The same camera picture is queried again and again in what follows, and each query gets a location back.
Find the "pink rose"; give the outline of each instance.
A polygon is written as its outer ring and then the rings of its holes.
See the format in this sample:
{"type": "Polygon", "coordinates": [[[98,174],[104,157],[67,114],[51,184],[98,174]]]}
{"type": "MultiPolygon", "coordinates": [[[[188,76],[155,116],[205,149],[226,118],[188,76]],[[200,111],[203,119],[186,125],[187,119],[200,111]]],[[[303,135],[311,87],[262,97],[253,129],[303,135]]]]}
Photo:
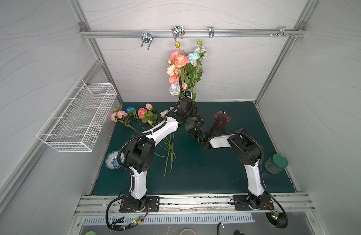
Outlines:
{"type": "Polygon", "coordinates": [[[170,76],[169,83],[172,84],[174,82],[179,82],[179,78],[177,76],[175,76],[175,75],[170,76]]]}
{"type": "Polygon", "coordinates": [[[178,56],[178,55],[181,55],[181,52],[180,51],[173,51],[171,54],[170,54],[170,60],[173,62],[175,57],[178,56]]]}
{"type": "Polygon", "coordinates": [[[186,64],[188,64],[190,61],[188,60],[187,56],[185,55],[181,55],[181,56],[176,56],[174,59],[174,64],[175,67],[177,68],[181,68],[183,66],[185,66],[186,64]]]}
{"type": "Polygon", "coordinates": [[[113,122],[117,122],[118,120],[115,118],[116,116],[118,115],[117,112],[113,112],[111,115],[110,115],[110,119],[113,121],[113,122]]]}
{"type": "Polygon", "coordinates": [[[151,104],[147,104],[147,105],[145,106],[145,108],[146,108],[147,110],[152,110],[152,109],[153,109],[153,106],[152,106],[151,104]]]}
{"type": "Polygon", "coordinates": [[[143,119],[145,117],[145,115],[147,114],[147,110],[144,108],[140,108],[137,113],[139,114],[139,118],[143,119]]]}
{"type": "Polygon", "coordinates": [[[182,81],[182,88],[183,88],[183,90],[187,88],[187,84],[183,81],[182,81]]]}
{"type": "Polygon", "coordinates": [[[122,119],[122,117],[125,117],[127,115],[128,114],[124,110],[117,112],[118,119],[122,119]]]}

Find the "dark green table mat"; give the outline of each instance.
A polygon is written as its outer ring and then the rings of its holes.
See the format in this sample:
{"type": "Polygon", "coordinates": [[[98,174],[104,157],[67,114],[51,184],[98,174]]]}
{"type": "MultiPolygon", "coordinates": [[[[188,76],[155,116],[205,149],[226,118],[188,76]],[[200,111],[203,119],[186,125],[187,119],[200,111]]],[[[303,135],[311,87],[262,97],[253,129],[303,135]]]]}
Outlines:
{"type": "MultiPolygon", "coordinates": [[[[136,110],[145,107],[146,102],[125,102],[122,110],[133,105],[136,110]]],[[[175,102],[151,102],[157,109],[157,114],[168,110],[175,102]]],[[[246,129],[264,147],[264,162],[276,153],[260,116],[252,102],[199,102],[197,111],[204,119],[208,130],[214,123],[214,113],[223,110],[231,115],[231,121],[226,125],[226,131],[246,129]]],[[[142,131],[136,121],[131,125],[142,131]]],[[[150,129],[147,123],[144,128],[150,129]]],[[[119,149],[131,138],[134,130],[117,123],[112,135],[107,153],[119,149]]],[[[201,148],[196,139],[190,139],[184,124],[175,132],[174,152],[177,159],[173,162],[170,172],[170,157],[166,176],[164,169],[167,152],[156,146],[156,153],[165,157],[155,156],[148,170],[148,194],[196,194],[196,193],[247,193],[248,181],[244,165],[238,160],[231,148],[205,149],[201,148]]],[[[264,182],[270,192],[292,193],[294,188],[285,171],[278,174],[267,172],[263,164],[264,182]]],[[[130,187],[129,173],[123,169],[108,169],[104,164],[94,186],[93,195],[118,195],[126,193],[130,187]]]]}

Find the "pink glass vase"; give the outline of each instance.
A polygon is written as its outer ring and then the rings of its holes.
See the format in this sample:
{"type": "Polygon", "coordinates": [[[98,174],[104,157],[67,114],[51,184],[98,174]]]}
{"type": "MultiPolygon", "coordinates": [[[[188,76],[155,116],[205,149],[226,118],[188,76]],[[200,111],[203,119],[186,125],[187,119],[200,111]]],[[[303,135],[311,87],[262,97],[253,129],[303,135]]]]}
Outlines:
{"type": "Polygon", "coordinates": [[[225,125],[230,121],[231,117],[225,111],[217,111],[214,113],[216,120],[210,130],[210,136],[225,133],[225,125]]]}

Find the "white wire basket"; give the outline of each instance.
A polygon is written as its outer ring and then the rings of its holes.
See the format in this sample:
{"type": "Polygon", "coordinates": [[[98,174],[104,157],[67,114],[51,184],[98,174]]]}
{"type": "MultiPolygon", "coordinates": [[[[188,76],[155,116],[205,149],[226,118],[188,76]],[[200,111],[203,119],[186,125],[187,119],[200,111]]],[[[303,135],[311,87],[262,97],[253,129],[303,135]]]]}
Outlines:
{"type": "Polygon", "coordinates": [[[91,152],[116,96],[111,83],[84,83],[80,78],[37,138],[58,152],[91,152]]]}

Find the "artificial flower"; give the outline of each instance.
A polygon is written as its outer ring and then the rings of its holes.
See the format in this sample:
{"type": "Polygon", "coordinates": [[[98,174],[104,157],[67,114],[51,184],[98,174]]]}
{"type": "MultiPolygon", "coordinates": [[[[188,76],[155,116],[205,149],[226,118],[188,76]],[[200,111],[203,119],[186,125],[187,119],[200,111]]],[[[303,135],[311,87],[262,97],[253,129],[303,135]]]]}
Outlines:
{"type": "Polygon", "coordinates": [[[172,96],[177,96],[179,95],[179,89],[179,82],[174,82],[170,85],[169,92],[172,96]]]}
{"type": "Polygon", "coordinates": [[[180,55],[180,56],[176,56],[174,59],[174,64],[175,67],[177,68],[181,68],[183,66],[185,66],[186,64],[188,64],[190,61],[188,60],[187,56],[185,55],[180,55]]]}
{"type": "Polygon", "coordinates": [[[118,115],[117,112],[113,112],[111,115],[110,115],[110,119],[113,121],[113,122],[117,122],[118,120],[115,118],[116,116],[118,115]]]}
{"type": "Polygon", "coordinates": [[[146,116],[146,114],[147,114],[147,110],[144,109],[144,108],[140,108],[137,113],[138,113],[138,115],[139,115],[139,118],[140,118],[140,119],[143,119],[143,118],[146,116]]]}
{"type": "Polygon", "coordinates": [[[163,118],[165,114],[167,114],[169,112],[169,110],[165,110],[163,112],[160,112],[159,115],[161,115],[161,117],[163,118]]]}
{"type": "Polygon", "coordinates": [[[151,105],[151,104],[146,104],[146,106],[145,106],[145,108],[147,109],[147,110],[153,110],[153,105],[151,105]]]}
{"type": "Polygon", "coordinates": [[[127,112],[133,111],[134,109],[132,105],[127,106],[127,112]]]}
{"type": "Polygon", "coordinates": [[[181,52],[180,51],[173,51],[171,54],[170,54],[170,61],[171,62],[174,62],[174,59],[176,56],[179,56],[181,55],[181,52]]]}
{"type": "MultiPolygon", "coordinates": [[[[194,52],[200,53],[200,47],[197,47],[194,52]]],[[[203,55],[203,58],[205,58],[206,54],[208,54],[208,51],[205,49],[205,47],[202,47],[201,52],[205,52],[204,55],[203,55]]]]}
{"type": "Polygon", "coordinates": [[[170,66],[167,68],[166,73],[167,73],[169,76],[173,76],[173,75],[174,75],[174,69],[175,69],[175,64],[172,64],[172,65],[170,65],[170,66]]]}
{"type": "Polygon", "coordinates": [[[170,76],[169,83],[179,82],[179,78],[176,75],[170,76]]]}
{"type": "Polygon", "coordinates": [[[122,117],[125,117],[127,115],[128,115],[128,113],[126,113],[126,111],[124,111],[124,110],[117,112],[118,119],[122,119],[122,117]]]}
{"type": "Polygon", "coordinates": [[[200,55],[198,52],[189,53],[187,56],[190,63],[195,63],[197,61],[197,59],[199,59],[199,57],[200,57],[200,55]]]}

